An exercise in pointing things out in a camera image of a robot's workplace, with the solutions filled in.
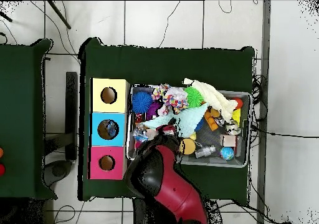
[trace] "blue spiky ball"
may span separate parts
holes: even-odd
[[[145,113],[153,103],[151,94],[147,92],[137,92],[133,94],[132,104],[134,113]]]

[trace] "light blue cloth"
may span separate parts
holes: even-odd
[[[180,130],[178,130],[178,136],[189,138],[189,136],[194,133],[195,128],[204,116],[205,111],[207,111],[207,107],[208,103],[205,103],[200,107],[184,109],[178,115],[174,115],[173,111],[170,110],[168,115],[143,122],[143,124],[151,129],[156,129],[161,125],[167,125],[174,117],[176,119],[176,124],[178,124],[178,127],[180,128]]]

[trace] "red ball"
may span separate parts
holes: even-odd
[[[236,98],[234,98],[232,100],[236,100],[237,101],[237,107],[235,107],[235,109],[239,109],[239,108],[242,107],[243,102],[242,102],[242,100],[240,98],[236,97]]]
[[[6,172],[5,166],[0,163],[0,176],[1,176],[1,175],[4,175],[5,172]]]

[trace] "blue box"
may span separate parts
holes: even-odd
[[[118,126],[118,134],[111,140],[103,139],[98,134],[98,126],[103,120],[113,120]],[[125,114],[92,113],[92,146],[124,146],[125,132]]]

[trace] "orange toy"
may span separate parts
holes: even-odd
[[[217,130],[218,129],[218,125],[216,124],[214,118],[212,117],[212,114],[209,110],[207,110],[205,112],[205,115],[204,115],[209,127],[211,128],[212,131],[214,130]]]

